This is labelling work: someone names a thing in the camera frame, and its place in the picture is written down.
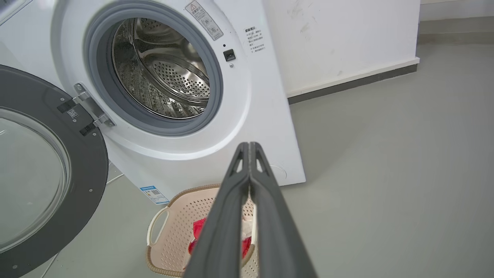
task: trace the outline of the metal hinge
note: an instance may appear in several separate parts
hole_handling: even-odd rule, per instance
[[[84,103],[86,111],[89,112],[94,121],[80,130],[80,133],[83,136],[86,136],[90,131],[96,129],[97,127],[100,127],[103,124],[106,124],[110,127],[115,125],[110,117],[108,117],[108,115],[105,114],[105,112],[101,109],[101,107],[99,107],[94,99],[91,98],[91,95],[87,92],[87,89],[82,83],[76,83],[74,85],[74,88],[76,89],[78,95],[71,100],[59,105],[57,109],[61,113],[65,113],[74,108],[77,104],[82,105],[82,103]]]

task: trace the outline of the washing machine door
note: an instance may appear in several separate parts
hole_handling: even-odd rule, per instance
[[[91,115],[80,104],[66,109],[68,94],[1,65],[0,84],[0,277],[10,278],[84,228],[103,195],[108,156]]]

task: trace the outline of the washing machine drum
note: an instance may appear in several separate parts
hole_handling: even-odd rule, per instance
[[[209,78],[198,52],[180,33],[156,20],[124,20],[113,38],[112,60],[125,92],[169,119],[197,117],[209,100]]]

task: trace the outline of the gray floor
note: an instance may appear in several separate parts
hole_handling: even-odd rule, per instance
[[[414,74],[291,106],[307,182],[282,191],[320,277],[494,276],[494,46],[417,56]],[[158,209],[111,183],[45,277],[162,277],[143,256]]]

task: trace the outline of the white front-loading washing machine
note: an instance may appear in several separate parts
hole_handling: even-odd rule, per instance
[[[2,273],[77,235],[108,159],[157,204],[221,182],[243,141],[263,146],[280,185],[305,181],[262,0],[21,0],[0,13]]]

